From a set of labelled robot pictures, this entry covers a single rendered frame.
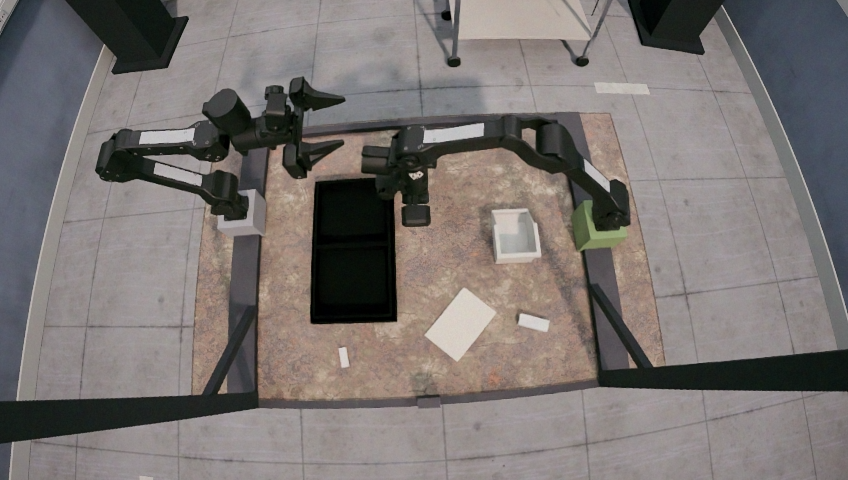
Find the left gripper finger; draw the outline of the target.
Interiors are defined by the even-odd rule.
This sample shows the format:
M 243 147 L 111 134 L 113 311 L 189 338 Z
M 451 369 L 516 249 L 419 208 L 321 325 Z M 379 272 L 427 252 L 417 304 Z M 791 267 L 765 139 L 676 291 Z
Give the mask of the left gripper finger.
M 299 158 L 308 171 L 324 157 L 345 144 L 344 140 L 330 140 L 316 143 L 299 141 Z M 311 153 L 309 153 L 311 151 Z
M 344 96 L 317 91 L 311 88 L 306 81 L 304 81 L 303 93 L 313 111 L 338 105 L 346 101 Z

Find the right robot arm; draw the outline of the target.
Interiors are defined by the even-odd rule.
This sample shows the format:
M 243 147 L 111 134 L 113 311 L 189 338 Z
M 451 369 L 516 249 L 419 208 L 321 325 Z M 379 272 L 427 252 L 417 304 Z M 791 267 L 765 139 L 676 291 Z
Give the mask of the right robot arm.
M 522 140 L 521 126 L 536 131 L 536 150 Z M 563 173 L 590 194 L 597 232 L 631 225 L 626 185 L 618 179 L 608 180 L 586 160 L 563 125 L 540 116 L 524 119 L 504 115 L 501 119 L 443 128 L 406 125 L 392 136 L 390 147 L 363 146 L 361 172 L 376 174 L 378 196 L 389 200 L 398 191 L 407 194 L 405 186 L 401 186 L 400 173 L 408 182 L 419 182 L 426 177 L 426 168 L 436 169 L 441 156 L 497 148 L 512 151 L 527 165 L 550 174 Z

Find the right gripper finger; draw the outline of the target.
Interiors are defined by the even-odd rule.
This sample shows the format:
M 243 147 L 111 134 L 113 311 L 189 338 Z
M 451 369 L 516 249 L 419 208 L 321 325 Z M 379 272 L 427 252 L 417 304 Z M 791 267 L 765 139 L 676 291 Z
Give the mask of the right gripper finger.
M 429 191 L 428 191 L 428 193 L 426 193 L 426 195 L 427 195 L 427 199 L 425 200 L 425 203 L 418 203 L 418 204 L 428 204 L 429 203 Z M 407 204 L 407 194 L 402 194 L 402 203 L 405 204 L 405 205 L 408 205 Z

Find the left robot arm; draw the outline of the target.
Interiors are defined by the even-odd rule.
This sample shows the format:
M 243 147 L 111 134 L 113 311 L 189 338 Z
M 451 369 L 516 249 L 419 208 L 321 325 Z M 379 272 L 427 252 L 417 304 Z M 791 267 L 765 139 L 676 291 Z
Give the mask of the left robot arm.
M 264 95 L 266 125 L 261 126 L 260 132 L 286 137 L 283 115 L 291 111 L 290 105 L 286 105 L 288 94 L 284 93 L 283 86 L 271 85 L 265 88 Z M 188 128 L 120 129 L 102 143 L 95 172 L 106 182 L 125 183 L 139 179 L 197 194 L 211 205 L 210 213 L 224 215 L 225 222 L 247 219 L 248 196 L 238 193 L 239 180 L 233 173 L 215 170 L 202 174 L 143 157 L 191 155 L 199 161 L 216 163 L 228 156 L 230 141 L 235 151 L 243 156 L 248 156 L 249 150 L 262 148 L 255 133 L 258 117 L 251 118 L 250 111 L 233 89 L 222 89 L 209 102 L 204 102 L 202 114 L 208 120 L 197 121 Z

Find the white sheet of paper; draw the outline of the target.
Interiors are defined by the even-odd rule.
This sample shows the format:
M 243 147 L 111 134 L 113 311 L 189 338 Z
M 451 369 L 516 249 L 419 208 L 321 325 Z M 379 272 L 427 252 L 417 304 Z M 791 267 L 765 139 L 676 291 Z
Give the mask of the white sheet of paper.
M 458 362 L 495 314 L 463 288 L 425 336 Z

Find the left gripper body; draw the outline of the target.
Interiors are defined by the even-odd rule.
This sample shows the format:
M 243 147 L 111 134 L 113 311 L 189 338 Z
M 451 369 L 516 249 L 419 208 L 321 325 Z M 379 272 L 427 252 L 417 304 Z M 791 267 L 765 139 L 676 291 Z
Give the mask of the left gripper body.
M 276 150 L 278 145 L 284 145 L 282 166 L 293 179 L 297 180 L 307 178 L 307 169 L 298 155 L 299 141 L 302 141 L 304 112 L 311 108 L 303 93 L 304 81 L 306 81 L 304 77 L 293 78 L 290 81 L 288 97 L 294 106 L 294 110 L 285 111 L 283 128 L 286 128 L 286 132 L 288 133 L 286 137 L 274 137 L 260 132 L 261 126 L 266 125 L 263 112 L 256 119 L 255 123 L 256 138 L 262 148 L 269 147 L 271 150 Z M 296 129 L 298 130 L 298 135 Z M 291 144 L 289 144 L 290 142 Z

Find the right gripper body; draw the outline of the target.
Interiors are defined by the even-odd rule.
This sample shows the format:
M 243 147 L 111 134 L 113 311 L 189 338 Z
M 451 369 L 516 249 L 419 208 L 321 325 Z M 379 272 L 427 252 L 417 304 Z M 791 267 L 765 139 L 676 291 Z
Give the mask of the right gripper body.
M 428 193 L 428 173 L 419 182 L 408 182 L 401 175 L 401 186 L 407 191 L 407 203 L 410 206 L 401 207 L 402 225 L 404 227 L 425 227 L 431 224 L 430 206 L 418 205 L 425 203 Z M 412 205 L 413 203 L 413 205 Z

